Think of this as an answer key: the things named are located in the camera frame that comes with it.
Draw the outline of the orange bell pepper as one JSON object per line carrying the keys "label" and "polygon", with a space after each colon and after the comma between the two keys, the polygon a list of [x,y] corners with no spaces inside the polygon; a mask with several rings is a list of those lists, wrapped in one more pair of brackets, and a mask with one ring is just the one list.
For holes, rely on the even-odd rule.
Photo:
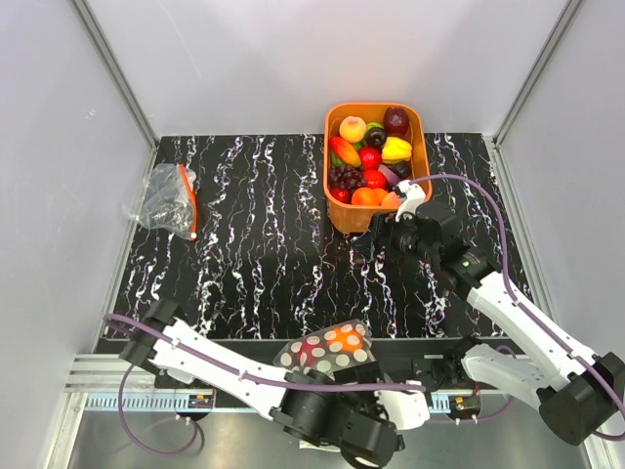
{"label": "orange bell pepper", "polygon": [[329,330],[324,334],[324,340],[327,349],[333,354],[353,354],[364,349],[363,336],[349,324]]}

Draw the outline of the red pomegranate fruit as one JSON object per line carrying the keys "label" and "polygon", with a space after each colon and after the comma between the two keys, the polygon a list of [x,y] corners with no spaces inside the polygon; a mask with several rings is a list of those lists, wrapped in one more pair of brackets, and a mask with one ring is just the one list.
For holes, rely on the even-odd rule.
{"label": "red pomegranate fruit", "polygon": [[308,341],[302,341],[299,351],[296,353],[296,365],[301,368],[311,367],[318,360],[325,356],[325,349],[319,344],[311,344]]}

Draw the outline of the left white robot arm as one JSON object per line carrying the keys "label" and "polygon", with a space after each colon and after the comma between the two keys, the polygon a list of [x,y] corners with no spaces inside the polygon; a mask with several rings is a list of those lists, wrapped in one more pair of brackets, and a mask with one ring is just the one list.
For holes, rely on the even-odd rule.
{"label": "left white robot arm", "polygon": [[380,399],[385,392],[405,396],[406,384],[338,384],[324,366],[254,361],[198,334],[169,300],[156,302],[143,320],[106,319],[130,328],[122,360],[191,387],[205,383],[224,391],[298,440],[336,448],[353,468],[383,468],[404,448]]}

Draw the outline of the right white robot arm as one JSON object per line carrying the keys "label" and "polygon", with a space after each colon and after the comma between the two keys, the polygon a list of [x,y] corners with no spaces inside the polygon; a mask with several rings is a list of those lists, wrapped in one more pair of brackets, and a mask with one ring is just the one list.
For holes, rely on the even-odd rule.
{"label": "right white robot arm", "polygon": [[511,395],[572,446],[623,410],[624,362],[598,355],[542,313],[487,254],[465,242],[450,209],[425,202],[413,213],[378,214],[370,232],[376,248],[428,265],[439,284],[489,317],[530,359],[517,362],[467,339],[443,363],[449,384],[478,381]]}

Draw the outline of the polka dot zip bag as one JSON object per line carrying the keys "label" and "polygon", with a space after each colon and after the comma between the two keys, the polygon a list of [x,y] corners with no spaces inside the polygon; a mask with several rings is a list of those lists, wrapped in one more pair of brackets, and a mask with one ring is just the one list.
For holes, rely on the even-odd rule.
{"label": "polka dot zip bag", "polygon": [[[324,340],[324,334],[335,327],[345,326],[347,324],[352,326],[357,332],[359,332],[363,336],[364,349],[362,351],[356,351],[353,354],[348,354],[344,352],[340,352],[337,354],[331,353],[327,349],[326,342]],[[300,366],[296,365],[296,353],[299,351],[302,341],[308,341],[311,344],[319,343],[325,349],[325,356],[318,360],[311,367],[307,366],[301,368]],[[361,364],[374,362],[375,358],[373,356],[373,353],[371,352],[371,346],[372,339],[366,324],[361,320],[348,320],[309,333],[306,336],[288,342],[275,355],[272,360],[272,364],[274,366],[279,366],[290,371],[301,371],[307,374],[309,371],[314,370],[321,372],[329,377],[333,377],[337,371],[348,369]]]}

